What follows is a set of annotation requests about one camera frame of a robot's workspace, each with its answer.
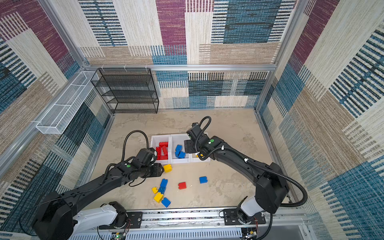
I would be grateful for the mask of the blue brick bottom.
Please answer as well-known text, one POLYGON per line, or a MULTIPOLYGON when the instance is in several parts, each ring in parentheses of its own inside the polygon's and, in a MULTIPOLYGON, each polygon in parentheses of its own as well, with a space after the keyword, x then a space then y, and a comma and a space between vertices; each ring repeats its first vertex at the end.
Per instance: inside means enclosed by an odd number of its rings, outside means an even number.
POLYGON ((167 198, 163 198, 162 201, 161 201, 161 203, 162 203, 166 208, 168 208, 168 207, 170 206, 170 204, 171 204, 171 201, 170 201, 169 199, 167 199, 167 198))

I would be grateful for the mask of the small red brick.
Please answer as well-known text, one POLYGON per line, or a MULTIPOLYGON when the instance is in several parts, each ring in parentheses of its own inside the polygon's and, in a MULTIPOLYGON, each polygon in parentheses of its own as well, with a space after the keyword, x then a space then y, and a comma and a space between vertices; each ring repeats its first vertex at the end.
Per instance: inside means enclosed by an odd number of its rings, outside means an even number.
POLYGON ((179 190, 184 190, 187 188, 186 182, 182 182, 178 184, 179 190))

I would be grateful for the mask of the red long diagonal brick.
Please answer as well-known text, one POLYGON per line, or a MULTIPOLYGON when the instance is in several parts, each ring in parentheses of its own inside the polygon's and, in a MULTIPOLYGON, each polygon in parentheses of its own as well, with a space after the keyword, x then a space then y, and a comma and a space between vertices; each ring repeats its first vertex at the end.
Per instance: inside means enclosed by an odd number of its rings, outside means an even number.
POLYGON ((168 160, 168 159, 169 159, 168 154, 161 155, 160 158, 159 158, 159 160, 168 160))

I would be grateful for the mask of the yellow brick top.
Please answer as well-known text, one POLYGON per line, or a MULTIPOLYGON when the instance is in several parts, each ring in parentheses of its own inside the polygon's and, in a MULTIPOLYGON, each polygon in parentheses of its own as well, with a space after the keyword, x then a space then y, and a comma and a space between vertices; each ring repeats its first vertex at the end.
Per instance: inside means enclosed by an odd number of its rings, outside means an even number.
POLYGON ((171 164, 165 165, 165 166, 163 166, 163 168, 164 168, 165 173, 169 173, 173 169, 171 164))

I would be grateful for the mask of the blue long brick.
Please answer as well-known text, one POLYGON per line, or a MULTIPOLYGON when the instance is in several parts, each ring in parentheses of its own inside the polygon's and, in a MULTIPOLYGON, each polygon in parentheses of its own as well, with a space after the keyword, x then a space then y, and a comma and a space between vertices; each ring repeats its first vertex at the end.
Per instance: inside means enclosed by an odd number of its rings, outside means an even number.
POLYGON ((167 184, 168 184, 168 180, 167 179, 162 179, 161 184, 160 184, 160 188, 159 188, 159 192, 161 194, 165 193, 166 188, 167 188, 167 184))

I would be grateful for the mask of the red wide brick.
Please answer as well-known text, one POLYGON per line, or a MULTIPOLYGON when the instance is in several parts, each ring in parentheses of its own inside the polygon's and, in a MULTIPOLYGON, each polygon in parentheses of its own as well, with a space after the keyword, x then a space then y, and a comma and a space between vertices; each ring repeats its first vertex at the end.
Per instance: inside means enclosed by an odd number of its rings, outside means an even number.
POLYGON ((169 143, 168 142, 160 142, 159 143, 159 148, 162 152, 162 155, 167 155, 168 154, 168 146, 169 146, 169 143))

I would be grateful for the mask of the red long brick tall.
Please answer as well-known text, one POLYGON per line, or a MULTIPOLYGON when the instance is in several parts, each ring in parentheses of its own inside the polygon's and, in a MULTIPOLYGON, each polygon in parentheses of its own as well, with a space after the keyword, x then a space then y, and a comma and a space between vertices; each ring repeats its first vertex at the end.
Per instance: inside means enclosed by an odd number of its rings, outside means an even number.
POLYGON ((157 157, 159 158, 162 154, 161 147, 156 147, 157 157))

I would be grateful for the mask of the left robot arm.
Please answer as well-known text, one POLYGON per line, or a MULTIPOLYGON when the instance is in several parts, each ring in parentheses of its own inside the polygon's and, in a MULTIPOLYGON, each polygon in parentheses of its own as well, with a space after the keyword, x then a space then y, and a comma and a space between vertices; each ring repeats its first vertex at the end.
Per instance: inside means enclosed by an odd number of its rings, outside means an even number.
POLYGON ((100 177, 64 193, 53 191, 39 203, 32 221, 32 228, 41 240, 55 237, 67 240, 80 223, 74 220, 84 207, 137 178, 157 178, 164 173, 164 167, 156 163, 155 149, 141 149, 136 156, 117 164, 109 164, 100 177))

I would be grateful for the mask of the yellow brick bottom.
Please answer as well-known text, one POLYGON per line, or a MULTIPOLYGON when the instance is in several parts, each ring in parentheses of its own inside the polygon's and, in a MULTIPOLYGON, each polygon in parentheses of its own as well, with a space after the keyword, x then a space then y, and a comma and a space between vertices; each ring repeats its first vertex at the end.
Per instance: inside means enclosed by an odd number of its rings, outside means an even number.
POLYGON ((155 197, 154 197, 154 200, 157 202, 157 203, 160 203, 164 198, 164 195, 160 192, 156 193, 155 197))

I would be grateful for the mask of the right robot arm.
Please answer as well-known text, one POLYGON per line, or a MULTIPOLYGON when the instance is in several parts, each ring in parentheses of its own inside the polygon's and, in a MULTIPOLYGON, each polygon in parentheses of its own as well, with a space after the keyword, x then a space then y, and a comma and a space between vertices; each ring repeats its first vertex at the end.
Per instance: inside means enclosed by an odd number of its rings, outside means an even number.
POLYGON ((198 123, 193 124, 187 135, 190 138, 185 141, 188 153, 197 153, 201 159, 208 157, 223 163, 241 173, 255 186, 255 192, 248 194, 236 208, 235 216, 239 222, 248 224, 260 212, 276 213, 290 190, 289 185, 283 177, 263 169, 282 174, 279 165, 267 165, 235 152, 223 139, 217 136, 210 138, 203 133, 198 123))

